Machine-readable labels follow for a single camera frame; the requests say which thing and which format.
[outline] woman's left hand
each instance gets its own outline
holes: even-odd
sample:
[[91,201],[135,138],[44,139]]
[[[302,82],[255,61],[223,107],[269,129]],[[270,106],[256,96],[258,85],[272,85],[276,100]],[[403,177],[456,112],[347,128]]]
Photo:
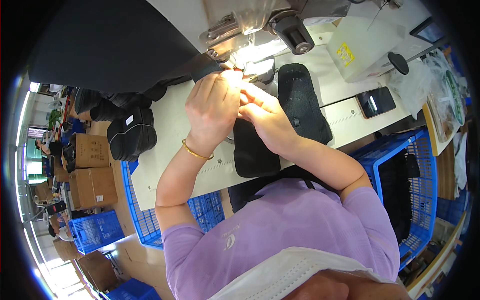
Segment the woman's left hand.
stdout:
[[197,81],[185,103],[192,129],[186,145],[208,157],[233,129],[240,106],[243,73],[214,72]]

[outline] white face mask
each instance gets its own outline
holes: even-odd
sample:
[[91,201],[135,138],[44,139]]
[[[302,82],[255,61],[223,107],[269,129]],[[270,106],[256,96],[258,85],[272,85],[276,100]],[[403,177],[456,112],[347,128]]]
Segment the white face mask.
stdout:
[[211,300],[280,300],[321,270],[348,272],[380,283],[395,283],[380,277],[358,261],[321,250],[289,247],[235,278]]

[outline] black hair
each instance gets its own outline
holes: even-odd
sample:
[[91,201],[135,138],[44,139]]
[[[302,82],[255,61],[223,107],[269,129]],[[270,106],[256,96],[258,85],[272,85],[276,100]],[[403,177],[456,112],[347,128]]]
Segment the black hair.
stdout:
[[49,233],[51,236],[53,236],[54,238],[57,237],[57,234],[55,233],[55,230],[53,229],[53,227],[52,227],[51,224],[48,225],[48,233]]

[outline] smartphone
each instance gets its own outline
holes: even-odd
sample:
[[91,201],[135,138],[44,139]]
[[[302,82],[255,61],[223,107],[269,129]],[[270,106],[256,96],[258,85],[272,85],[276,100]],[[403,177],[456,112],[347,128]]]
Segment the smartphone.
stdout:
[[394,109],[395,102],[388,87],[384,86],[355,96],[366,119]]

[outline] bracelet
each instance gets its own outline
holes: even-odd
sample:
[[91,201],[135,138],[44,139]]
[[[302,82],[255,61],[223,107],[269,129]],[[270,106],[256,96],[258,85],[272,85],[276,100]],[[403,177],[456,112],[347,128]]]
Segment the bracelet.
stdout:
[[203,157],[203,156],[201,156],[201,155],[196,154],[194,151],[190,150],[190,148],[187,146],[187,144],[185,144],[185,140],[186,140],[186,139],[183,139],[183,140],[181,141],[181,143],[183,144],[183,147],[185,148],[185,150],[188,151],[188,153],[193,154],[193,155],[195,155],[196,157],[201,158],[201,159],[205,159],[205,160],[210,160],[210,159],[213,158],[214,153],[212,153],[212,156],[210,156],[210,157]]

